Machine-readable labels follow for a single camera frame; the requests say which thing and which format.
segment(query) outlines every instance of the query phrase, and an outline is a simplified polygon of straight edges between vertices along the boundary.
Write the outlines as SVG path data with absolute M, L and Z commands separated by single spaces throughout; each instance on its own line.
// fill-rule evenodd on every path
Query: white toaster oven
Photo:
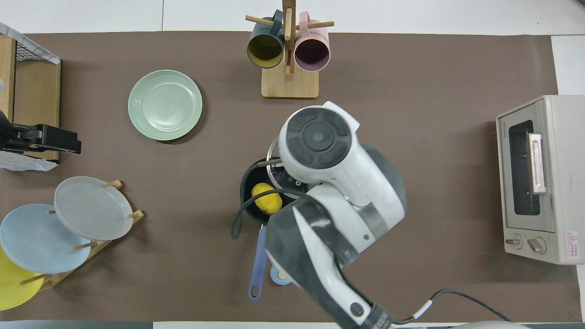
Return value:
M 585 96 L 542 96 L 496 121 L 505 250 L 585 263 Z

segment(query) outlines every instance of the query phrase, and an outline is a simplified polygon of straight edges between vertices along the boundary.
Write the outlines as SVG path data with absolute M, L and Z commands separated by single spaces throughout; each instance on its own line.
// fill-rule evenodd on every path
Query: yellow lemon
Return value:
M 252 188 L 252 197 L 270 190 L 274 190 L 274 187 L 266 183 L 258 183 Z M 267 215 L 272 215 L 283 207 L 283 199 L 280 198 L 278 193 L 263 196 L 254 201 L 254 203 Z

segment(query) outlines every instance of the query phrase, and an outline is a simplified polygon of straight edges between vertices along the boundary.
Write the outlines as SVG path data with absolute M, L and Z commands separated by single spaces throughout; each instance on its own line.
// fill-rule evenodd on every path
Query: knob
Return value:
M 530 246 L 530 249 L 534 251 L 534 253 L 542 255 L 546 252 L 546 242 L 541 237 L 538 237 L 536 239 L 528 239 L 527 243 Z
M 516 249 L 522 249 L 522 237 L 518 234 L 514 234 L 511 239 L 506 239 L 504 241 L 507 245 L 513 245 Z

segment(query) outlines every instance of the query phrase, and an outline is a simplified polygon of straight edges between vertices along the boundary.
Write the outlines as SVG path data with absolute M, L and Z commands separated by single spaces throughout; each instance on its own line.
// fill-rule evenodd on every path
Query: warning triangle symbol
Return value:
M 572 244 L 572 243 L 573 243 L 573 241 L 575 241 L 575 240 L 577 239 L 577 237 L 576 237 L 576 236 L 574 236 L 574 235 L 573 235 L 573 234 L 571 234 L 571 233 L 567 233 L 567 237 L 569 238 L 569 243 L 570 243 L 570 244 Z

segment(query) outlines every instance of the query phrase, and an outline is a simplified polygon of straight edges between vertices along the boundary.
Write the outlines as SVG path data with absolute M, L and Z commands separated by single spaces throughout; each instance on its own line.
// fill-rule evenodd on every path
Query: green plate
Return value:
M 177 139 L 193 129 L 203 101 L 197 85 L 173 70 L 146 74 L 132 88 L 128 114 L 134 127 L 156 140 Z

